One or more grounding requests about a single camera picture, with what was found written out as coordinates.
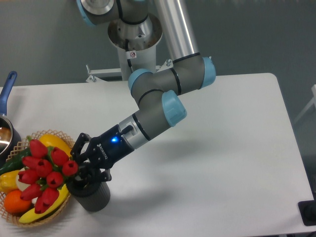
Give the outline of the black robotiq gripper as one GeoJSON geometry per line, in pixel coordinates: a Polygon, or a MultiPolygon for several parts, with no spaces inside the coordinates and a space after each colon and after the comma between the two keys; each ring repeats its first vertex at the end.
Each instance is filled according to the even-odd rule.
{"type": "Polygon", "coordinates": [[[96,182],[109,182],[112,180],[110,168],[132,153],[134,148],[123,137],[119,125],[113,126],[98,137],[91,137],[81,133],[71,149],[73,160],[86,161],[79,166],[78,173],[74,177],[77,184],[93,184],[96,182]],[[84,145],[88,143],[86,151],[82,153],[84,145]]]}

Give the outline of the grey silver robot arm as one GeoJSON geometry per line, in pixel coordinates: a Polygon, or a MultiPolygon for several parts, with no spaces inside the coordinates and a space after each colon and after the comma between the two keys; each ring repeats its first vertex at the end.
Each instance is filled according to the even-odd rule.
{"type": "Polygon", "coordinates": [[[89,25],[109,23],[108,36],[122,51],[122,77],[138,111],[102,135],[80,134],[72,151],[81,184],[110,181],[113,165],[186,117],[179,96],[215,81],[210,58],[198,50],[183,0],[79,0],[89,25]]]}

